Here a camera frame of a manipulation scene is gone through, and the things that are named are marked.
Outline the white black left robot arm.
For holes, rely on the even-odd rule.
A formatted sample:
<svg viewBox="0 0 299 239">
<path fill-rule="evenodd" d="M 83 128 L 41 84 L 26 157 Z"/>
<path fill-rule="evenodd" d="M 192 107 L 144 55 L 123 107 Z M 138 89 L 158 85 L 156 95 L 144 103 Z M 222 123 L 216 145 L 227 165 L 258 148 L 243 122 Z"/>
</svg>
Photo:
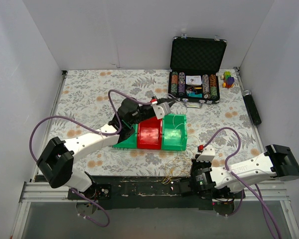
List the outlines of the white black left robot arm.
<svg viewBox="0 0 299 239">
<path fill-rule="evenodd" d="M 134 132 L 133 126 L 156 117 L 158 120 L 171 113 L 174 99 L 153 97 L 145 105 L 135 99 L 124 99 L 117 115 L 102 126 L 97 133 L 61 140 L 52 138 L 41 153 L 37 166 L 51 188 L 67 186 L 79 191 L 85 199 L 95 196 L 96 187 L 92 177 L 79 171 L 73 165 L 85 156 L 107 146 L 113 146 L 128 139 Z"/>
</svg>

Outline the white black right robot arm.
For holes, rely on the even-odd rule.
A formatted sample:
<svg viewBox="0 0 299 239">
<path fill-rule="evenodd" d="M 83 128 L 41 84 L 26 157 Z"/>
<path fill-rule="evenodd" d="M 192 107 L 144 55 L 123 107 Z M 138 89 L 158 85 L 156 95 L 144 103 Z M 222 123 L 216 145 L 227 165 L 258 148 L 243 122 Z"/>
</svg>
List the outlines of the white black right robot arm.
<svg viewBox="0 0 299 239">
<path fill-rule="evenodd" d="M 228 199 L 246 186 L 233 175 L 236 174 L 247 185 L 279 178 L 281 181 L 299 179 L 299 164 L 291 149 L 282 145 L 268 145 L 258 156 L 232 164 L 227 169 L 213 167 L 215 157 L 212 145 L 199 146 L 191 160 L 190 176 L 177 182 L 181 196 L 197 195 L 203 199 Z"/>
</svg>

